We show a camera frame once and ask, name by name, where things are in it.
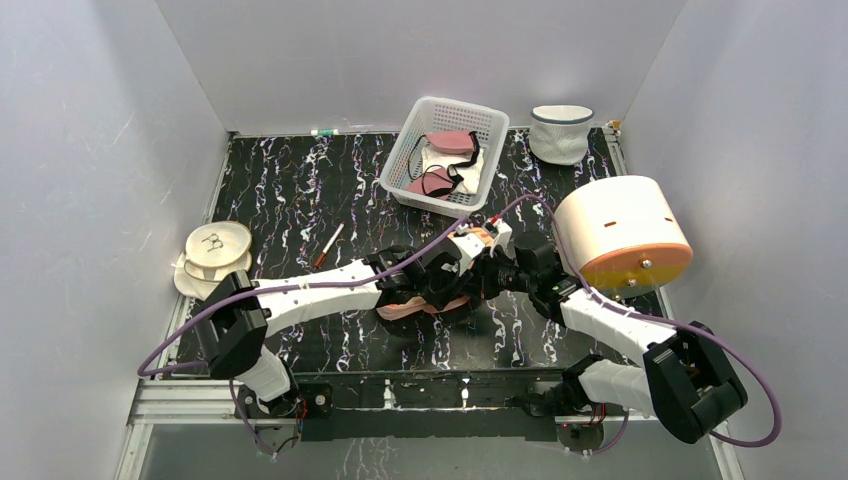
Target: laundry basket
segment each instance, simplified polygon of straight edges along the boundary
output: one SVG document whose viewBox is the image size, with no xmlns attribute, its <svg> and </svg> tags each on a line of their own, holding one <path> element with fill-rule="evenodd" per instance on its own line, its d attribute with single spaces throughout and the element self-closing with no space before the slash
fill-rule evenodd
<svg viewBox="0 0 848 480">
<path fill-rule="evenodd" d="M 380 173 L 380 185 L 398 202 L 450 217 L 460 217 L 475 212 L 486 204 L 492 179 L 498 169 L 509 117 L 491 108 L 458 102 L 447 98 L 424 97 L 415 102 L 403 129 L 389 154 L 389 160 Z M 415 142 L 421 135 L 455 130 L 474 130 L 483 152 L 483 169 L 477 193 L 468 195 L 453 192 L 444 200 L 406 190 L 412 180 L 407 172 L 407 158 L 413 176 L 421 174 L 421 155 L 413 155 Z"/>
</svg>

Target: white fabric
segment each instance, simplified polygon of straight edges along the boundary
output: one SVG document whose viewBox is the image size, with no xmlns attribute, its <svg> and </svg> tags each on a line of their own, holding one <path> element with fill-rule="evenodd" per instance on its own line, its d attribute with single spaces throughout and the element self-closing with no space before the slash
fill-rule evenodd
<svg viewBox="0 0 848 480">
<path fill-rule="evenodd" d="M 463 180 L 456 186 L 456 190 L 454 190 L 455 192 L 467 193 L 469 195 L 477 193 L 477 187 L 480 185 L 480 173 L 483 171 L 483 154 L 485 151 L 486 149 L 480 148 L 480 154 L 477 155 L 477 163 L 474 165 L 468 168 L 456 169 L 456 173 L 462 175 Z M 424 147 L 424 150 L 421 151 L 421 158 L 424 161 L 423 170 L 421 171 L 426 172 L 427 169 L 433 165 L 438 165 L 447 169 L 448 165 L 456 165 L 458 163 L 467 162 L 471 160 L 471 154 L 450 155 L 437 151 L 432 145 L 427 145 Z"/>
</svg>

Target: black marble table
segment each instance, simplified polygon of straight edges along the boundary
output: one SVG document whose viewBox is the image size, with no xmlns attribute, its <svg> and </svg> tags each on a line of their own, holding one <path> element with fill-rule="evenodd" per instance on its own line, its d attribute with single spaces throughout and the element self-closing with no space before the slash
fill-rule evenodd
<svg viewBox="0 0 848 480">
<path fill-rule="evenodd" d="M 393 244 L 420 246 L 451 218 L 398 204 L 379 186 L 380 169 L 396 134 L 236 138 L 214 212 L 253 233 L 251 278 L 303 275 L 344 221 L 327 258 L 335 268 Z M 480 223 L 518 196 L 532 192 L 554 208 L 592 178 L 615 174 L 603 132 L 590 133 L 591 155 L 575 167 L 537 161 L 526 130 L 510 130 Z M 516 232 L 550 235 L 539 206 L 525 202 L 507 217 Z M 661 314 L 655 294 L 629 302 Z M 401 370 L 489 370 L 567 367 L 589 353 L 620 358 L 582 333 L 541 318 L 525 294 L 504 293 L 476 310 L 419 313 L 384 321 L 373 311 L 317 318 L 286 329 L 266 345 L 296 373 Z M 181 341 L 177 360 L 201 358 L 194 334 Z"/>
</svg>

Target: blue trim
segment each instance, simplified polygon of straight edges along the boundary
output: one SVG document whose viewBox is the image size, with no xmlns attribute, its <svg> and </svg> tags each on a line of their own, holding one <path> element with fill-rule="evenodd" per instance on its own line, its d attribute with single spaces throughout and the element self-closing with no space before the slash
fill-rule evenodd
<svg viewBox="0 0 848 480">
<path fill-rule="evenodd" d="M 583 117 L 583 118 L 578 118 L 576 120 L 553 120 L 553 119 L 550 119 L 550 118 L 540 117 L 540 116 L 536 115 L 536 113 L 533 110 L 530 110 L 530 116 L 533 117 L 534 120 L 538 120 L 542 123 L 547 123 L 547 124 L 550 124 L 550 125 L 577 125 L 577 124 L 580 124 L 580 123 L 587 122 L 587 121 L 591 120 L 592 117 L 595 116 L 594 110 L 589 110 L 589 111 L 592 112 L 592 113 L 589 114 L 589 116 Z"/>
</svg>

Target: cylindrical container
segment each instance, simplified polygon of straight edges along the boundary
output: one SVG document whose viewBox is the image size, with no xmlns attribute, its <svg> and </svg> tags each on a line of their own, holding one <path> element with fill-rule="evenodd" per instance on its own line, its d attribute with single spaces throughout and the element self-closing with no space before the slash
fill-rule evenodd
<svg viewBox="0 0 848 480">
<path fill-rule="evenodd" d="M 555 215 L 572 264 L 608 295 L 654 290 L 692 261 L 692 248 L 653 179 L 628 175 L 588 183 Z"/>
<path fill-rule="evenodd" d="M 531 113 L 530 150 L 556 165 L 580 163 L 589 147 L 589 120 L 595 112 L 577 105 L 547 105 Z"/>
</svg>

